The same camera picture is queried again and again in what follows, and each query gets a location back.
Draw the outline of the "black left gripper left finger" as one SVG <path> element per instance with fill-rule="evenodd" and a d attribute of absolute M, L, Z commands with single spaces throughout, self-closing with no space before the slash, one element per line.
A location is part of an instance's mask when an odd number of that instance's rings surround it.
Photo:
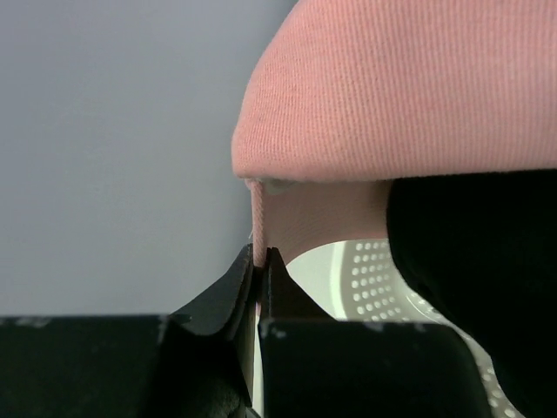
<path fill-rule="evenodd" d="M 244 417 L 252 404 L 252 246 L 167 321 L 157 370 L 159 417 Z"/>

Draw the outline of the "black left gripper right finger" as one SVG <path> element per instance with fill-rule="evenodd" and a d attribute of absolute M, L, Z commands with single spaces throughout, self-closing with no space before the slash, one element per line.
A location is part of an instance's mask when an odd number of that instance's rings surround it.
<path fill-rule="evenodd" d="M 261 320 L 334 321 L 290 276 L 275 247 L 267 249 L 260 272 L 259 305 Z"/>

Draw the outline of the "plain pink baseball cap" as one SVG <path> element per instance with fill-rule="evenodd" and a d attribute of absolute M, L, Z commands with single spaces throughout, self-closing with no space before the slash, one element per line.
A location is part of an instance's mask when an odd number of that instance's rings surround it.
<path fill-rule="evenodd" d="M 395 179 L 555 166 L 553 1 L 300 1 L 232 136 L 256 266 L 385 238 Z"/>

